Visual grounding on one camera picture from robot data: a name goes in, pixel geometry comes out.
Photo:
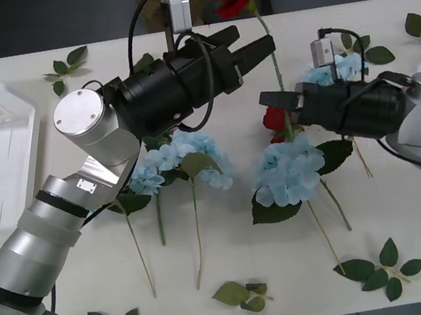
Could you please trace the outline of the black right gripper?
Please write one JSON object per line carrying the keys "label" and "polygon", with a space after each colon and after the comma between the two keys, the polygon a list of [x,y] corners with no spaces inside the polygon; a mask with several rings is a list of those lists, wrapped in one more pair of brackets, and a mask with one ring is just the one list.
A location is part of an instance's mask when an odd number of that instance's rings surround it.
{"label": "black right gripper", "polygon": [[300,126],[318,125],[337,134],[353,131],[350,112],[341,106],[348,99],[344,81],[326,86],[303,82],[296,88],[296,92],[260,92],[259,104],[293,112]]}

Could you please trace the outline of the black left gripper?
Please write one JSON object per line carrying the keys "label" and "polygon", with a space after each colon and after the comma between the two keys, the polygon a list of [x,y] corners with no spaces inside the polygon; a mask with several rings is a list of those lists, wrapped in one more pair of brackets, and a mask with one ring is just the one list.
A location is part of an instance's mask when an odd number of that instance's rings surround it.
{"label": "black left gripper", "polygon": [[[221,93],[231,94],[240,88],[243,84],[241,73],[252,71],[276,50],[273,37],[267,34],[231,53],[229,46],[239,38],[239,31],[235,25],[201,37],[210,55],[216,96]],[[199,108],[207,103],[208,71],[199,44],[195,40],[187,40],[183,48],[176,53],[166,54],[164,58],[186,90],[191,106]]]}

